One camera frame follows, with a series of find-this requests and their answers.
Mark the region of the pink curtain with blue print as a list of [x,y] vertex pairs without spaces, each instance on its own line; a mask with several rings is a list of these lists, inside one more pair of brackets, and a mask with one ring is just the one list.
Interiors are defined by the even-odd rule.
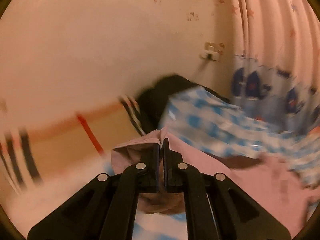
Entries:
[[307,0],[231,0],[232,101],[276,132],[319,125],[319,19]]

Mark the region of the wall power socket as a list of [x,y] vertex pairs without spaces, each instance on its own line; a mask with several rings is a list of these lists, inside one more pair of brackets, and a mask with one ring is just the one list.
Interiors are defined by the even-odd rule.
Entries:
[[204,50],[200,53],[200,58],[204,60],[219,62],[224,54],[225,45],[220,43],[205,42]]

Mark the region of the blue checkered plastic bed cover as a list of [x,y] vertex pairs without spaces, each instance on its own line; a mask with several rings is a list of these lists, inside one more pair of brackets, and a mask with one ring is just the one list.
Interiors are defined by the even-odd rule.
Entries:
[[183,194],[141,193],[133,227],[133,239],[187,239]]

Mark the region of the pink and brown garment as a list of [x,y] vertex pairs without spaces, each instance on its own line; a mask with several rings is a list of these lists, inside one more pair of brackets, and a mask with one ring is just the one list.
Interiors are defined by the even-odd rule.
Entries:
[[295,172],[278,156],[264,153],[258,159],[247,157],[213,158],[188,145],[165,129],[155,130],[144,137],[114,148],[111,164],[116,174],[136,164],[152,151],[154,145],[169,140],[169,148],[179,152],[185,163],[213,176],[221,172],[231,178],[295,237],[304,226],[308,204],[319,200],[319,188],[305,187]]

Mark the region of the black cloth behind pillow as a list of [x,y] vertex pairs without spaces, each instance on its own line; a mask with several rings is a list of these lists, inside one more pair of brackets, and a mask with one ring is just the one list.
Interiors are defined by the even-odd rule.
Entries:
[[177,74],[165,76],[158,80],[152,87],[144,89],[137,98],[140,109],[139,120],[143,131],[150,133],[159,128],[162,114],[172,95],[197,87],[205,89],[208,93],[224,103],[230,103],[229,99],[224,98],[212,89],[191,82],[185,77]]

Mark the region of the blue checkered wrapped pillow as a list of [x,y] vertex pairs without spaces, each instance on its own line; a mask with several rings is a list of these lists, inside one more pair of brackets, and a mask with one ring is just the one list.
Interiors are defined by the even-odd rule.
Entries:
[[170,96],[158,126],[217,157],[278,155],[303,184],[319,184],[319,135],[277,133],[270,124],[245,116],[238,106],[200,86]]

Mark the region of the striped black white cloth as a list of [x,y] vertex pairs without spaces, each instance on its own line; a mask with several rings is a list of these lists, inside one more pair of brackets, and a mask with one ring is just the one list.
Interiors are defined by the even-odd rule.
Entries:
[[141,124],[140,109],[135,99],[131,96],[123,95],[119,97],[119,102],[125,108],[132,126],[139,133],[139,135],[140,136],[146,135]]

